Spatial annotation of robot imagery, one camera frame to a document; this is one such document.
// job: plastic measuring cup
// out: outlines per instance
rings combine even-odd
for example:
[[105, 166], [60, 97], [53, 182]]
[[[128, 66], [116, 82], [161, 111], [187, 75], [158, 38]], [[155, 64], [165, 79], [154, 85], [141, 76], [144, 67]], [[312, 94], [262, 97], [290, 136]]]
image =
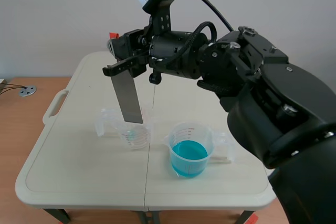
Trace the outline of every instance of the plastic measuring cup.
[[231, 136], [214, 132], [210, 127], [194, 122], [178, 124], [165, 137], [174, 170], [184, 177], [195, 177], [204, 171], [217, 145], [226, 145], [226, 157], [234, 161]]
[[120, 139], [127, 143], [132, 149], [140, 149], [148, 146], [152, 136], [152, 125], [150, 123], [137, 124], [129, 123], [123, 120], [121, 112], [115, 109], [102, 109], [95, 121], [96, 132], [98, 136], [105, 134], [106, 124], [116, 129]]

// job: table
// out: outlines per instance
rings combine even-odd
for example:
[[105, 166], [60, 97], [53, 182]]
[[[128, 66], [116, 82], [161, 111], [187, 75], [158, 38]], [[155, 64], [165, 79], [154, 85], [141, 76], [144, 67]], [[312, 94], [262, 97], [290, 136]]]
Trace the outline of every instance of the table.
[[[114, 62], [108, 52], [86, 56], [68, 86], [55, 96], [43, 117], [45, 128], [17, 177], [15, 190], [21, 201], [46, 209], [67, 223], [69, 218], [59, 209], [153, 211], [154, 220], [158, 221], [156, 211], [160, 210], [252, 212], [275, 198], [262, 163], [239, 146], [235, 164], [209, 165], [194, 179], [181, 180], [169, 171], [165, 162], [168, 151], [159, 139], [169, 132], [176, 118], [196, 118], [219, 129], [226, 125], [226, 113], [214, 94], [197, 88], [195, 81], [163, 76], [162, 84], [156, 87], [154, 110], [164, 114], [165, 121], [160, 130], [155, 130], [150, 148], [126, 149], [116, 135], [98, 138], [95, 115], [102, 108], [117, 105], [111, 80], [101, 71]], [[154, 86], [148, 82], [149, 74], [148, 71], [135, 79], [141, 105], [153, 103]], [[203, 183], [207, 183], [207, 189], [199, 193]]]

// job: wooden table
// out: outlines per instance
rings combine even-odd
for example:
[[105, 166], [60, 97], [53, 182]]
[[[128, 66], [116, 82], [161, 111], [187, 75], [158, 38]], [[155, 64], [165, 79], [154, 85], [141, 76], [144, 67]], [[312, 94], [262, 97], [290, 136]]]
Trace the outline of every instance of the wooden table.
[[[17, 78], [11, 83], [36, 85], [37, 92], [21, 98], [18, 90], [0, 95], [0, 223], [57, 223], [43, 211], [38, 211], [21, 203], [15, 195], [15, 179], [33, 148], [44, 125], [42, 117], [55, 94], [65, 88], [69, 78]], [[213, 221], [233, 223], [239, 211], [167, 211], [162, 213], [162, 223], [176, 223], [186, 218], [190, 223]], [[134, 213], [128, 211], [73, 210], [72, 223], [138, 223]], [[286, 217], [275, 201], [271, 209], [258, 212], [259, 223], [287, 223]]]

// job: blue liquid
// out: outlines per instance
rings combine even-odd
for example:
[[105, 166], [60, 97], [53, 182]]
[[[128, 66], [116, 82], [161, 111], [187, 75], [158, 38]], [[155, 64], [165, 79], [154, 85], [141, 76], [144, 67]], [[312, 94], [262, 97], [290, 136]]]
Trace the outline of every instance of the blue liquid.
[[[173, 151], [180, 157], [189, 160], [199, 160], [208, 156], [206, 149], [202, 144], [195, 141], [182, 141], [173, 147]], [[205, 168], [206, 161], [200, 163], [184, 161], [174, 157], [172, 165], [174, 170], [182, 176], [194, 177], [200, 174]]]

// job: black robotic arm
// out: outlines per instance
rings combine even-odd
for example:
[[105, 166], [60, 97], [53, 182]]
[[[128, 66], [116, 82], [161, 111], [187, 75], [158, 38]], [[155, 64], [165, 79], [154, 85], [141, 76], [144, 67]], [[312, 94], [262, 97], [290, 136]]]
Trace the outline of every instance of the black robotic arm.
[[[208, 0], [227, 35], [217, 40], [211, 22], [192, 33], [171, 31], [173, 1], [140, 0], [149, 25], [109, 41], [119, 62], [104, 74], [128, 70], [135, 78], [149, 65], [153, 84], [162, 73], [202, 77], [197, 85], [218, 96], [237, 142], [276, 169], [269, 181], [290, 223], [336, 223], [336, 95], [254, 29], [234, 31]], [[201, 33], [205, 27], [210, 40]]]

